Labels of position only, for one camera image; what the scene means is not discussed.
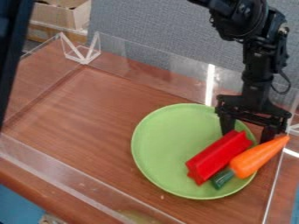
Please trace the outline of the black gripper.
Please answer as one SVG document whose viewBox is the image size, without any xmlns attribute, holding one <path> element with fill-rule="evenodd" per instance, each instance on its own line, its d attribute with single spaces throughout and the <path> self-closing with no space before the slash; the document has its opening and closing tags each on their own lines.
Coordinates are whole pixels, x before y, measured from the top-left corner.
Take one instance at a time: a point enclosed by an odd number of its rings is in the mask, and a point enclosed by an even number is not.
<svg viewBox="0 0 299 224">
<path fill-rule="evenodd" d="M 261 93 L 249 91 L 242 95 L 220 94 L 217 99 L 216 113 L 220 116 L 224 135 L 236 129 L 237 120 L 265 127 L 261 143 L 272 141 L 277 134 L 286 131 L 292 113 L 280 108 Z"/>
</svg>

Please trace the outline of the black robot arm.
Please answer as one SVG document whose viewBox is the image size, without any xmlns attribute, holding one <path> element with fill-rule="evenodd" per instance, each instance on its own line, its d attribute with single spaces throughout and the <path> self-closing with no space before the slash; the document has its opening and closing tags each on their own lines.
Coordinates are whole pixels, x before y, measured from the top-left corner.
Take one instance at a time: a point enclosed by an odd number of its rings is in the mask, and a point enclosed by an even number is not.
<svg viewBox="0 0 299 224">
<path fill-rule="evenodd" d="M 212 26 L 222 39 L 244 45 L 242 94 L 218 96 L 221 130 L 229 133 L 237 120 L 253 123 L 264 128 L 265 143 L 286 132 L 292 118 L 292 113 L 269 98 L 276 89 L 274 75 L 285 73 L 289 59 L 286 15 L 268 0 L 188 1 L 210 10 Z M 0 0 L 0 129 L 33 12 L 34 0 Z"/>
</svg>

